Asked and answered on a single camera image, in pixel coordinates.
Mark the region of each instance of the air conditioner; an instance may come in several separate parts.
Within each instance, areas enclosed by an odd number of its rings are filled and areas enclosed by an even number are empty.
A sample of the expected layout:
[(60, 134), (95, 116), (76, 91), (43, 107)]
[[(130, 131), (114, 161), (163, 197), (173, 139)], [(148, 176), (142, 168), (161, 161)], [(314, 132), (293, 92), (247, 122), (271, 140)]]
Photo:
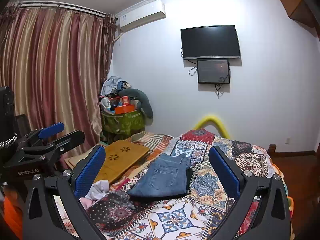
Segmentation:
[(121, 31), (127, 32), (165, 17), (164, 4), (157, 0), (122, 15), (119, 24)]

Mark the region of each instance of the bed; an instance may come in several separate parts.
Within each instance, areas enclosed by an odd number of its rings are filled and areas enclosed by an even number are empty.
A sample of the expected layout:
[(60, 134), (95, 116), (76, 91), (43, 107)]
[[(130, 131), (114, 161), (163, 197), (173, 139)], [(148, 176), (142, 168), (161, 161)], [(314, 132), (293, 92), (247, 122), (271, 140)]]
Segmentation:
[[(205, 240), (223, 221), (234, 203), (234, 199), (227, 196), (209, 163), (208, 153), (212, 146), (219, 146), (242, 170), (251, 170), (261, 177), (271, 177), (277, 173), (283, 178), (264, 148), (222, 138), (205, 129), (190, 130), (176, 138), (141, 132), (129, 137), (127, 141), (149, 147), (148, 155), (110, 185), (105, 197), (90, 202), (81, 200), (88, 216), (107, 239)], [(186, 153), (190, 158), (193, 176), (188, 194), (178, 199), (149, 203), (131, 201), (127, 191), (147, 172), (150, 163), (160, 153), (173, 157)], [(85, 156), (70, 158), (66, 162), (72, 168)], [(238, 236), (249, 227), (259, 200), (259, 197), (255, 197)], [(288, 200), (292, 215), (293, 200), (290, 197)], [(59, 199), (56, 202), (66, 229), (77, 236), (68, 216), (63, 212), (61, 202)]]

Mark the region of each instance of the curtain rod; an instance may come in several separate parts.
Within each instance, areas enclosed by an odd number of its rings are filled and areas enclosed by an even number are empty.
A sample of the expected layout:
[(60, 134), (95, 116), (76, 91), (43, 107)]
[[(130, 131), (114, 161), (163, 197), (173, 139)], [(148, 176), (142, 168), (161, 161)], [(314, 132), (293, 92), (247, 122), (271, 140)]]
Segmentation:
[(53, 7), (53, 8), (64, 8), (79, 12), (85, 12), (87, 14), (95, 15), (104, 18), (106, 13), (93, 10), (87, 7), (79, 6), (71, 3), (54, 2), (54, 1), (23, 1), (20, 7)]

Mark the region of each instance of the blue denim jeans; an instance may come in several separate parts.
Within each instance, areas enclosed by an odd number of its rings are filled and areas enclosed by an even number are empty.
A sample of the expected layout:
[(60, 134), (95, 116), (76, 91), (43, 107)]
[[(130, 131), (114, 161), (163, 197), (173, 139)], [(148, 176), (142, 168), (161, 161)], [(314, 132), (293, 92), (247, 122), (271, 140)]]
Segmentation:
[(167, 197), (185, 194), (188, 168), (190, 168), (190, 159), (186, 154), (171, 157), (163, 153), (150, 164), (147, 173), (127, 193), (134, 197)]

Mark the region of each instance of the patterned blanket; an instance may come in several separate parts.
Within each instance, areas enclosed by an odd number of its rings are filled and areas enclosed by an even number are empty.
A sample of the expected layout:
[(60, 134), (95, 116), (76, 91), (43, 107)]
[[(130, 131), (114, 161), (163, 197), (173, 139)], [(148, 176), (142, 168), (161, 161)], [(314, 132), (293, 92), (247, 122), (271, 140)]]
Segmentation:
[[(266, 150), (256, 145), (225, 139), (204, 129), (191, 130), (171, 140), (157, 136), (147, 133), (137, 140), (131, 138), (132, 142), (152, 146), (150, 157), (127, 171), (110, 187), (111, 192), (106, 197), (86, 210), (107, 239), (205, 240), (234, 203), (209, 163), (212, 146), (219, 146), (242, 170), (251, 170), (261, 177), (271, 177), (275, 173)], [(171, 156), (186, 153), (190, 158), (194, 173), (187, 196), (151, 203), (130, 200), (127, 191), (161, 152)], [(246, 232), (258, 203), (259, 197), (256, 197), (237, 235)]]

